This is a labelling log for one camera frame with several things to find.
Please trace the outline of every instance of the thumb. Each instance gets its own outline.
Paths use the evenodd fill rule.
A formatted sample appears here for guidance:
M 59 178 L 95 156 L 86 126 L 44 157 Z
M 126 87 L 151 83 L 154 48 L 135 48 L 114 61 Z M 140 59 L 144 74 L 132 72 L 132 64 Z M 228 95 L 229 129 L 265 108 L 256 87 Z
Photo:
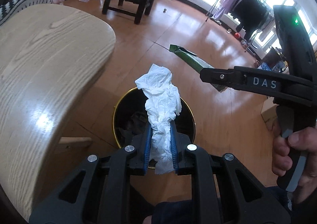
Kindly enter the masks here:
M 288 144 L 298 151 L 317 154 L 317 129 L 307 127 L 288 137 Z

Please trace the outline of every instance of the hand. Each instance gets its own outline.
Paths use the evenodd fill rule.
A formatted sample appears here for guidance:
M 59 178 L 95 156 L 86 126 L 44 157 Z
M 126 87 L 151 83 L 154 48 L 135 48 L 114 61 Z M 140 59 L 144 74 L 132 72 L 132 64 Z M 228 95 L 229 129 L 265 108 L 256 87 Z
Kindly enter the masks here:
M 288 157 L 291 147 L 298 151 L 308 151 L 306 167 L 293 199 L 294 203 L 301 203 L 317 188 L 317 129 L 307 127 L 284 139 L 280 136 L 281 129 L 278 121 L 275 121 L 273 133 L 272 171 L 275 175 L 284 176 L 292 167 L 293 162 Z

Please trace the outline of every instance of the hanging clothes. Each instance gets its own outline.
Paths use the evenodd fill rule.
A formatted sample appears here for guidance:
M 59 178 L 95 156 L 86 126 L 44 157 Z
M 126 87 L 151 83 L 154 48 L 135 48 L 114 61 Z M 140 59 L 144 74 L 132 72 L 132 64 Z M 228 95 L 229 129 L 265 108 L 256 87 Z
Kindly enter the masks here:
M 266 27 L 266 25 L 268 24 L 267 20 L 268 20 L 268 16 L 270 15 L 270 9 L 267 8 L 266 9 L 266 13 L 263 16 L 263 19 L 261 21 L 261 23 L 259 24 L 259 33 L 262 31 L 262 29 L 264 29 Z
M 237 26 L 237 32 L 245 29 L 245 40 L 251 38 L 252 33 L 259 28 L 259 25 L 265 17 L 267 8 L 259 0 L 238 0 L 231 12 L 234 18 L 238 18 L 240 25 Z
M 220 8 L 218 11 L 213 15 L 213 18 L 217 21 L 220 21 L 220 18 L 230 12 L 232 7 L 234 6 L 237 0 L 220 0 Z
M 275 18 L 274 18 L 274 11 L 273 9 L 270 10 L 269 15 L 265 21 L 265 23 L 260 27 L 262 33 L 259 36 L 260 41 L 264 41 L 270 31 L 274 28 L 275 25 Z

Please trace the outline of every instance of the wooden table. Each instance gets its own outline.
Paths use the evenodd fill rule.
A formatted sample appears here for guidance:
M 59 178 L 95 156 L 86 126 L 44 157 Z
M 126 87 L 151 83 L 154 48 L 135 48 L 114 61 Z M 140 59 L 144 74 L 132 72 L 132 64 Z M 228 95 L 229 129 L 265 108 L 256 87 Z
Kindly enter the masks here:
M 1 26 L 0 184 L 25 220 L 72 108 L 114 46 L 107 23 L 67 6 L 31 6 Z

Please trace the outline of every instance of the red ball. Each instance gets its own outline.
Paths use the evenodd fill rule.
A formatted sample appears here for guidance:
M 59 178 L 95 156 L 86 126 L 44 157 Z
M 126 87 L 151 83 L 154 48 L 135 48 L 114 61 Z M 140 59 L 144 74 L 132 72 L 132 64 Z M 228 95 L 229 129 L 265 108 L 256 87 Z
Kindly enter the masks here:
M 235 37 L 236 39 L 239 39 L 239 38 L 240 38 L 240 34 L 239 34 L 239 33 L 235 33 L 235 34 L 234 34 L 234 37 Z

